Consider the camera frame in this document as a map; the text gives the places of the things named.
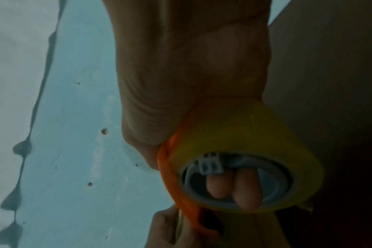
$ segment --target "tape roll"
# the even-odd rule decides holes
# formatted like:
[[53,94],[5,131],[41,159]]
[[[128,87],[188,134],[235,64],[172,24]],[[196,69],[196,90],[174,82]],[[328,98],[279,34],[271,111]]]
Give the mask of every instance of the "tape roll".
[[319,161],[262,102],[244,98],[206,100],[190,112],[177,133],[163,144],[158,155],[163,182],[178,207],[181,204],[177,201],[182,199],[196,208],[217,210],[214,206],[196,201],[179,188],[185,166],[195,158],[212,152],[256,156],[277,163],[288,171],[292,182],[286,196],[254,212],[274,211],[299,204],[314,194],[323,181]]

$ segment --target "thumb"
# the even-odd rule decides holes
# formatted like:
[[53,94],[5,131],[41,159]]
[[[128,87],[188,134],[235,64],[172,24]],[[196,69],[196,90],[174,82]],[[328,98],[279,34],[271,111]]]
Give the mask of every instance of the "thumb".
[[186,218],[183,218],[182,232],[174,248],[202,248],[201,237]]

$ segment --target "finger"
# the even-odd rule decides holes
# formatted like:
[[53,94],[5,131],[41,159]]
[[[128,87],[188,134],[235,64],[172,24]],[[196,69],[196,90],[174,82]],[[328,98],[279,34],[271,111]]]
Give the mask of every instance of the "finger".
[[172,243],[175,237],[175,224],[178,208],[173,205],[169,209],[157,212],[152,218],[148,240],[162,240]]
[[257,170],[242,168],[235,171],[234,201],[245,211],[257,209],[262,203],[262,190]]
[[215,198],[224,198],[232,192],[234,171],[226,169],[223,174],[208,175],[206,189]]
[[137,140],[130,131],[128,123],[122,117],[122,136],[126,143],[134,147],[145,159],[149,167],[158,170],[156,156],[159,151],[159,145],[148,145]]
[[199,234],[193,229],[190,222],[185,218],[182,226],[182,233],[174,248],[201,248],[202,240]]

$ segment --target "clear packing tape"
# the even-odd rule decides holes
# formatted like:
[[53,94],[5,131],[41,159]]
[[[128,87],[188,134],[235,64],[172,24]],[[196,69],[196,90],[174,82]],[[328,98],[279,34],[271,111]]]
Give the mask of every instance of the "clear packing tape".
[[[221,209],[197,201],[180,187],[182,173],[190,161],[212,152],[247,154],[273,161],[289,173],[290,189],[274,204],[263,205],[253,213]],[[243,230],[245,225],[250,232],[258,229],[264,247],[273,247],[268,244],[278,241],[285,244],[276,244],[275,247],[289,247],[273,211],[304,202],[323,181],[319,161],[287,125],[262,102],[247,98],[218,98],[198,104],[177,133],[162,145],[157,160],[168,192],[198,232],[218,237],[217,231],[207,229],[199,222],[201,208],[209,208],[217,211],[225,230],[233,226],[232,232],[235,228],[237,233],[250,236]]]

